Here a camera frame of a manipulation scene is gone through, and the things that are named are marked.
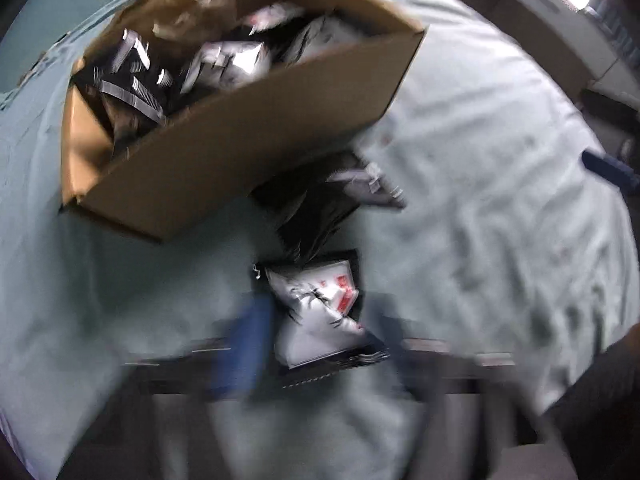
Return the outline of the white black snack packet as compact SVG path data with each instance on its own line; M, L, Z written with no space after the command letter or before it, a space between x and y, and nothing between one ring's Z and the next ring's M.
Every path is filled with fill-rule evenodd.
M388 358L385 344L359 321L366 293L355 249L327 252L302 266L262 260L253 273L256 288L273 298L273 354L288 382L312 382Z

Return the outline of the white cabinet unit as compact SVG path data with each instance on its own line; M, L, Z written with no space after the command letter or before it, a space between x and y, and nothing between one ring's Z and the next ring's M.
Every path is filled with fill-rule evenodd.
M461 0L516 40L574 102L585 89L639 104L639 76L587 0Z

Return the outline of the teal bed sheet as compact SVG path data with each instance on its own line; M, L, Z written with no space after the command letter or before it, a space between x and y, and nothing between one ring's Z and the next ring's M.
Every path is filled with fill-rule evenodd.
M35 39L63 1L25 6ZM247 200L163 245L61 211L70 70L129 1L84 1L1 98L1 423L40 479L56 476L127 364L234 318L250 266L278 247ZM512 39L458 0L390 1L427 32L360 144L408 207L357 212L333 245L358 250L366 292L392 295L420 336L513 354L548 408L638 321L627 206L582 168L596 136Z

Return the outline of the white deer snack packet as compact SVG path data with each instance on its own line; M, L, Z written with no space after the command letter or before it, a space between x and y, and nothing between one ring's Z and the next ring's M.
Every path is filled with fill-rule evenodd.
M356 27L332 15L312 20L285 51L282 61L292 64L316 58L338 47L358 44L367 36Z

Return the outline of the brown cardboard box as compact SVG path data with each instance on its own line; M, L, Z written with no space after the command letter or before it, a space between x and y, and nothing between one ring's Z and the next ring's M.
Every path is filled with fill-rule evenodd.
M271 68L234 90L180 93L186 66L202 46L185 51L155 39L151 0L125 6L93 40L72 76L130 29L170 71L175 89L166 124L114 154L110 137L70 77L61 139L63 208L167 240L314 148L379 120L425 32L385 0L235 0L235 5L232 29L211 42L263 42ZM316 58L283 62L296 36L322 15L340 18L367 38Z

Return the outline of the white snack packet near box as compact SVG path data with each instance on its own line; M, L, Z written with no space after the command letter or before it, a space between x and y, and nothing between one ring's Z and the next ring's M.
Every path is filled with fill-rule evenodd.
M210 42L186 66L180 93L234 90L266 76L270 68L271 52L263 42Z

